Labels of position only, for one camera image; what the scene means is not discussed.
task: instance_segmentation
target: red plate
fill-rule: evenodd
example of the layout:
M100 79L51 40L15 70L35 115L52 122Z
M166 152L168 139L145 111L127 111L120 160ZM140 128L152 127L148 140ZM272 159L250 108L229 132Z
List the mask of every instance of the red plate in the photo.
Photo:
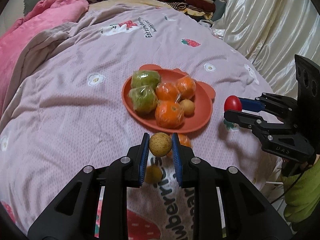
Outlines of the red plate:
M177 68L174 70L169 70L153 64L143 65L140 67L140 70L156 70L160 74L162 82L175 82L179 78L188 75ZM204 127L211 118L212 100L214 100L216 96L216 92L210 85L204 82L196 81L196 95L193 100L196 106L194 115L191 117L185 117L185 122L180 127L176 129L168 129L160 127L156 124L154 111L143 117L136 114L136 112L133 110L131 99L128 97L130 89L131 77L127 79L122 87L122 102L128 112L136 120L143 123L147 127L167 133L190 133Z

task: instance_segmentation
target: cherry tomato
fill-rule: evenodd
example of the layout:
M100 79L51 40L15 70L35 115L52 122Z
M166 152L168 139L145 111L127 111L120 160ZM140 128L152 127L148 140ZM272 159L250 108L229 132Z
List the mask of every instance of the cherry tomato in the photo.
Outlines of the cherry tomato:
M226 101L224 102L224 111L227 110L242 111L242 104L240 99L236 96L227 97Z

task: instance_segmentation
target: green apple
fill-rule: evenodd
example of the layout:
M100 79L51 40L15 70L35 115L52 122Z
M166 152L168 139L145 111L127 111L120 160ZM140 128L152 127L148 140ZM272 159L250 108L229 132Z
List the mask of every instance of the green apple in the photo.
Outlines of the green apple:
M135 71L131 78L131 88L138 88L149 85L156 89L161 82L161 76L154 70L138 70Z
M128 96L131 98L134 111L139 114L149 114L157 107L158 98L151 86L133 88Z

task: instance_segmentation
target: metal screw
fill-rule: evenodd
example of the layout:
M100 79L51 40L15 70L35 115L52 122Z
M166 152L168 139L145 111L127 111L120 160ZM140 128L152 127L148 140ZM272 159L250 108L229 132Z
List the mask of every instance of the metal screw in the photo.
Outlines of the metal screw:
M90 173L91 171L93 171L93 168L91 166L85 166L83 168L84 173Z
M125 157L122 157L121 160L120 160L122 163L128 163L130 162L130 158L125 156Z
M191 159L191 162L192 162L193 164L199 164L199 163L201 162L201 160L200 160L198 157L193 157L193 158Z
M228 170L229 170L229 172L232 173L232 174L236 174L236 173L238 172L238 169L237 169L236 167L233 167L233 166L232 166L232 167L229 167Z

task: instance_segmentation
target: green cloth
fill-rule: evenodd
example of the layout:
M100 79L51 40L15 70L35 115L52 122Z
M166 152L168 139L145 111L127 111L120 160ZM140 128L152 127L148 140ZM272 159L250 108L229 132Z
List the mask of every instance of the green cloth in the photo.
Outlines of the green cloth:
M292 185L298 176L282 176L284 190ZM320 160L304 172L284 198L287 204L284 217L288 222L299 223L311 215L320 200Z

